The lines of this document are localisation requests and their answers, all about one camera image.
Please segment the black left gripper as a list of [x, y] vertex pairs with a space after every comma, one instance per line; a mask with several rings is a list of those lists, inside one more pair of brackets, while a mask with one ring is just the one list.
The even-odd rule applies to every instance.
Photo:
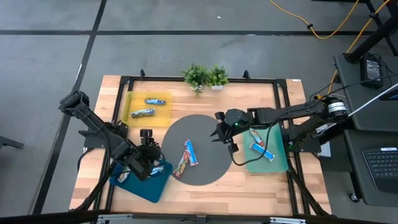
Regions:
[[139, 180], [145, 180], [149, 176], [150, 160], [155, 161], [163, 157], [160, 146], [153, 143], [152, 130], [140, 130], [141, 145], [137, 146], [138, 153], [131, 162], [133, 173]]

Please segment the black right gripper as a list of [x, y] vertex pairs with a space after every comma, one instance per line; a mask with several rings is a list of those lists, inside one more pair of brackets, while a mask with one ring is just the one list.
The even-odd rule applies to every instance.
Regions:
[[216, 112], [215, 118], [220, 122], [216, 125], [216, 129], [210, 136], [218, 136], [218, 139], [213, 139], [212, 142], [229, 144], [228, 151], [230, 154], [239, 151], [233, 137], [250, 128], [249, 115], [239, 109], [230, 109], [225, 113], [222, 111]]

